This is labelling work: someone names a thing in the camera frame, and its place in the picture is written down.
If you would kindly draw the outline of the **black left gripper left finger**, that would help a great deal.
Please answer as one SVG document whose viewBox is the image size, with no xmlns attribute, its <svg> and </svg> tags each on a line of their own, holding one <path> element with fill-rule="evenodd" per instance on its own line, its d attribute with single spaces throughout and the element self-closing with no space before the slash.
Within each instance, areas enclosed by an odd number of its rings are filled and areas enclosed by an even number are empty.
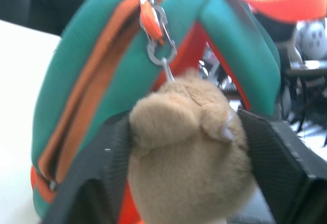
<svg viewBox="0 0 327 224">
<path fill-rule="evenodd" d="M 108 118 L 58 183 L 43 223 L 135 223 L 127 189 L 129 111 Z"/>
</svg>

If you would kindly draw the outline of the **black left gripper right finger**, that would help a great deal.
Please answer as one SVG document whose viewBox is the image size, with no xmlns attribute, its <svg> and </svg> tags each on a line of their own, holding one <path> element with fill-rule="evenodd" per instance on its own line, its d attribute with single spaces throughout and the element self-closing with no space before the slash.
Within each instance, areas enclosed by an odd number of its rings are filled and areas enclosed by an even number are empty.
<svg viewBox="0 0 327 224">
<path fill-rule="evenodd" d="M 276 223 L 326 223 L 326 161 L 288 123 L 238 110 L 253 173 Z"/>
</svg>

